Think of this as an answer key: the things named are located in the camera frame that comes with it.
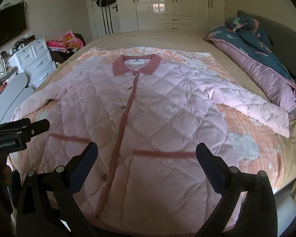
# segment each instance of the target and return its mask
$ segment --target white wardrobe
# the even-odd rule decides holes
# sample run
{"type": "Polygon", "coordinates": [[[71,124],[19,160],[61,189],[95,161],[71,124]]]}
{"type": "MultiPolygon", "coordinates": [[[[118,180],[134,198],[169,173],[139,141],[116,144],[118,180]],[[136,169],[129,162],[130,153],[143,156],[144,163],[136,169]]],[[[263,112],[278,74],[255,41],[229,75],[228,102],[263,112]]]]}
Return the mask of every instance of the white wardrobe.
{"type": "Polygon", "coordinates": [[[224,23],[225,0],[117,0],[122,32],[201,30],[224,23]]]}

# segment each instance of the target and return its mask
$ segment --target person's hand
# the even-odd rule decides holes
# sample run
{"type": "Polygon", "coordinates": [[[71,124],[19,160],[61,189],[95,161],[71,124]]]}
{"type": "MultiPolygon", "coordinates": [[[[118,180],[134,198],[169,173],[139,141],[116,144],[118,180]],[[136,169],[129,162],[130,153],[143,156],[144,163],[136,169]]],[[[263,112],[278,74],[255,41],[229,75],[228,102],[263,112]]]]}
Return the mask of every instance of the person's hand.
{"type": "Polygon", "coordinates": [[[1,180],[2,182],[6,185],[6,186],[9,186],[12,184],[12,180],[10,178],[11,176],[11,173],[12,173],[12,170],[11,168],[8,166],[8,165],[5,165],[2,169],[2,177],[1,177],[1,180]]]}

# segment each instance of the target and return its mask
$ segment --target headboard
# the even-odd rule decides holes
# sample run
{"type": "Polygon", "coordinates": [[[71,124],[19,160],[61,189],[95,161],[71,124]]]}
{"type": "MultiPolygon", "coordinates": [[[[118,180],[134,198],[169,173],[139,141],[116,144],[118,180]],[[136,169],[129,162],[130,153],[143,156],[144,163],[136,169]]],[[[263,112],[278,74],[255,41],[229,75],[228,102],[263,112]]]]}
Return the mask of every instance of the headboard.
{"type": "Polygon", "coordinates": [[[273,20],[245,11],[238,11],[237,17],[240,16],[254,18],[260,22],[273,40],[273,53],[296,76],[296,32],[273,20]]]}

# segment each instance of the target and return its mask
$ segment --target television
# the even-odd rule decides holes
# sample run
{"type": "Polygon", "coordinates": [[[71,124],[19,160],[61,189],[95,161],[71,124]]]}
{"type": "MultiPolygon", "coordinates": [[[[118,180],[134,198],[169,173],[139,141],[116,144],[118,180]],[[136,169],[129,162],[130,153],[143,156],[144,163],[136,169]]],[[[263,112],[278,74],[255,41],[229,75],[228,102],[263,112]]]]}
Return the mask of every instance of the television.
{"type": "Polygon", "coordinates": [[[18,3],[0,11],[0,46],[26,29],[24,3],[18,3]]]}

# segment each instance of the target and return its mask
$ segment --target drawer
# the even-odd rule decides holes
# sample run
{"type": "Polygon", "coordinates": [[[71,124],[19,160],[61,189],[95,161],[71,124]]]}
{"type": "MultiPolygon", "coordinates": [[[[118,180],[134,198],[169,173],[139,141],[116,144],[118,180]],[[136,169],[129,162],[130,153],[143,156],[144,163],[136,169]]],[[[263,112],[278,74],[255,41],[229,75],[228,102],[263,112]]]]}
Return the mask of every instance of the drawer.
{"type": "Polygon", "coordinates": [[[25,66],[35,61],[35,56],[34,56],[32,47],[24,49],[23,51],[18,53],[16,57],[18,59],[20,69],[24,68],[25,66]]]}
{"type": "Polygon", "coordinates": [[[35,58],[42,56],[48,49],[45,39],[40,39],[38,42],[32,45],[35,58]]]}
{"type": "Polygon", "coordinates": [[[193,25],[193,17],[177,15],[158,15],[157,23],[193,25]]]}
{"type": "Polygon", "coordinates": [[[156,23],[155,29],[187,31],[187,30],[193,30],[193,27],[191,25],[156,23]]]}
{"type": "Polygon", "coordinates": [[[38,76],[33,79],[30,82],[30,86],[34,89],[37,89],[45,80],[48,78],[48,76],[51,75],[51,73],[56,70],[56,64],[54,61],[52,61],[50,64],[48,64],[45,68],[41,70],[41,72],[38,74],[38,76]]]}
{"type": "Polygon", "coordinates": [[[50,52],[45,50],[44,55],[40,56],[32,64],[23,68],[21,71],[26,73],[30,77],[30,80],[32,80],[43,68],[51,63],[51,61],[52,58],[50,52]]]}

